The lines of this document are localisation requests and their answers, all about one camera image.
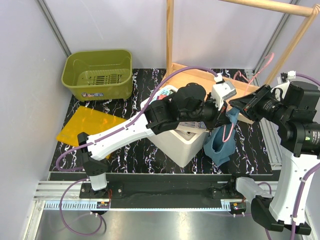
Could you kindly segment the teal tank top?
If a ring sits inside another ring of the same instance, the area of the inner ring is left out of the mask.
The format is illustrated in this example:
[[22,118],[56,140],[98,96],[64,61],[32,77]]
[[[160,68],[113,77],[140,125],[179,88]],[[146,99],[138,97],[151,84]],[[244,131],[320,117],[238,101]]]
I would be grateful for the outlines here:
[[203,144],[205,155],[210,157],[217,167],[228,162],[236,151],[235,126],[239,113],[237,108],[231,108],[226,113],[230,123],[214,129]]

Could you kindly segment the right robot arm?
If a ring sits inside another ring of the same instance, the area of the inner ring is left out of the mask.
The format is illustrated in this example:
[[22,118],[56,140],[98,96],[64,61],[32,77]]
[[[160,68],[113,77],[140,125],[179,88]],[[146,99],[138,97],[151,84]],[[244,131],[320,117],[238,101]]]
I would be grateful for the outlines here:
[[320,125],[314,121],[319,88],[304,81],[288,81],[275,90],[265,84],[229,103],[251,121],[266,119],[277,125],[281,146],[281,171],[275,194],[264,192],[247,175],[235,175],[228,195],[241,195],[250,203],[251,216],[269,231],[310,235],[305,206],[312,178],[320,167]]

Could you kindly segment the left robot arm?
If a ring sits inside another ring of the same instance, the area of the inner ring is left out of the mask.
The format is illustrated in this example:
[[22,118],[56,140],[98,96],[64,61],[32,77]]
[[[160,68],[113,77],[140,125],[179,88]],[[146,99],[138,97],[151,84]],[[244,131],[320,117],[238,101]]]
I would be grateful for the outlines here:
[[77,136],[82,166],[90,180],[90,192],[97,198],[108,193],[105,158],[112,152],[140,139],[175,130],[181,122],[204,122],[208,130],[229,123],[227,100],[236,95],[230,81],[217,83],[211,92],[191,82],[162,99],[150,97],[141,111],[129,120],[104,132]]

